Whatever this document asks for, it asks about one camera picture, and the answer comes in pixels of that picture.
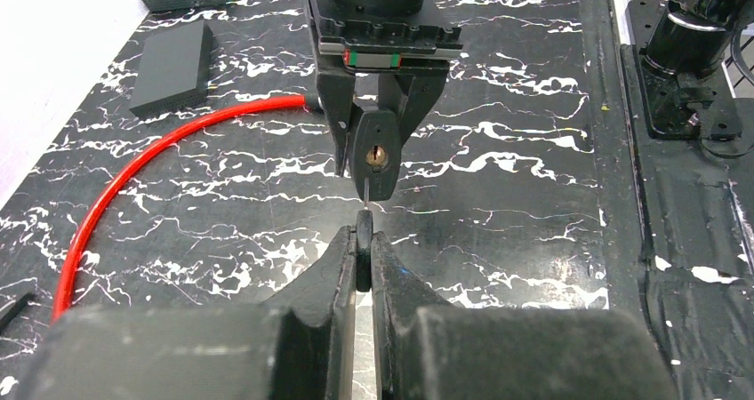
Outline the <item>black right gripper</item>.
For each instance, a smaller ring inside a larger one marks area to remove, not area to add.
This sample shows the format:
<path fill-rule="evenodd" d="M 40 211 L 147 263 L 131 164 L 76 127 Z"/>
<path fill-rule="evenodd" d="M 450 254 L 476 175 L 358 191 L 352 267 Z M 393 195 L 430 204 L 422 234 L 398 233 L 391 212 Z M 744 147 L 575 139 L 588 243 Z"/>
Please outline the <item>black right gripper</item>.
<path fill-rule="evenodd" d="M 313 48 L 341 58 L 351 70 L 396 70 L 406 59 L 451 60 L 463 49 L 461 29 L 432 0 L 307 0 Z M 380 74 L 380 110 L 392 113 L 381 134 L 388 150 L 403 146 L 440 98 L 447 70 Z M 335 173 L 342 177 L 356 78 L 318 70 L 317 95 L 335 144 Z"/>

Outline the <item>black padlock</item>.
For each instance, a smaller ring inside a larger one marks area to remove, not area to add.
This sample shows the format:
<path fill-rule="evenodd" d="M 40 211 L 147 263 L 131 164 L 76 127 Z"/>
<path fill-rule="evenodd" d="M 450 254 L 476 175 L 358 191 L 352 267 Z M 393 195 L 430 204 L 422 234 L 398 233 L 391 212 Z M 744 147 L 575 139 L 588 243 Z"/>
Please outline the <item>black padlock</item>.
<path fill-rule="evenodd" d="M 360 199 L 380 202 L 392 197 L 402 146 L 397 116 L 392 111 L 376 106 L 353 107 L 346 156 Z"/>

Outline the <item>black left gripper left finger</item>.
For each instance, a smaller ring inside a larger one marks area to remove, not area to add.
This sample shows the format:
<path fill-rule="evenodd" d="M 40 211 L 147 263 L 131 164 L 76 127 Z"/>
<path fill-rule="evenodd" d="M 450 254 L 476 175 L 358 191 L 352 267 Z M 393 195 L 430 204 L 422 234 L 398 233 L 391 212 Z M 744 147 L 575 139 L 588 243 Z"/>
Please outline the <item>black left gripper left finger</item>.
<path fill-rule="evenodd" d="M 51 328 L 19 399 L 348 399 L 356 236 L 260 303 L 84 307 Z"/>

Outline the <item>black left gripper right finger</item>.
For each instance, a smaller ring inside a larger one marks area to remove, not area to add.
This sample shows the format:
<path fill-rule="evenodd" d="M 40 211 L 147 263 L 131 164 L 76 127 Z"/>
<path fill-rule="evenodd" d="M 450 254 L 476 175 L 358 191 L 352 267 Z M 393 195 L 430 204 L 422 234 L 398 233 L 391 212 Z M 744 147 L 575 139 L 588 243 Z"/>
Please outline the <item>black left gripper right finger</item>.
<path fill-rule="evenodd" d="M 381 399 L 674 399 L 647 329 L 601 309 L 461 308 L 371 242 Z"/>

